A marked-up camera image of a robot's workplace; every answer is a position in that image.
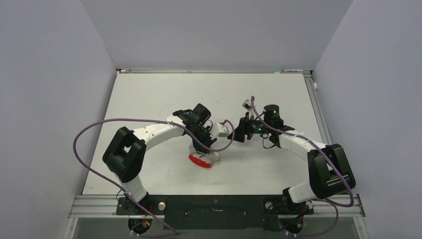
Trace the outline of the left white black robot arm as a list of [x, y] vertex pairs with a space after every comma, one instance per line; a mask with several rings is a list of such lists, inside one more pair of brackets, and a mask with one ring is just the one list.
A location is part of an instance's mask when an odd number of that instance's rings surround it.
[[136, 214], [148, 209], [148, 195], [139, 176], [145, 154], [153, 147], [172, 138], [193, 135], [192, 147], [195, 152], [210, 154], [216, 138], [211, 135], [211, 126], [205, 126], [211, 112], [202, 104], [192, 110], [178, 110], [164, 120], [129, 130], [121, 127], [112, 138], [104, 155], [103, 162], [118, 178], [126, 195], [131, 196], [129, 208]]

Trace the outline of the red handled key tool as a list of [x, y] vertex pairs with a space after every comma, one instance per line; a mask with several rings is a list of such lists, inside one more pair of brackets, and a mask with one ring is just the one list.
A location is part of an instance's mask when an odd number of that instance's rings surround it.
[[199, 167], [212, 168], [212, 166], [219, 161], [219, 154], [217, 152], [207, 154], [202, 152], [191, 152], [188, 158]]

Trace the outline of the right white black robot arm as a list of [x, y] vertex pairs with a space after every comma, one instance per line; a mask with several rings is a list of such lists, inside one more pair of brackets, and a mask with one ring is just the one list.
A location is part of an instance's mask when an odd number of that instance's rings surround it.
[[286, 125], [278, 105], [266, 105], [258, 116], [250, 101], [246, 100], [242, 105], [247, 112], [228, 138], [244, 143], [257, 134], [270, 141], [273, 147], [288, 150], [307, 162], [308, 180], [283, 190], [281, 206], [285, 212], [294, 213], [303, 202], [351, 193], [355, 188], [356, 180], [341, 145], [313, 141]]

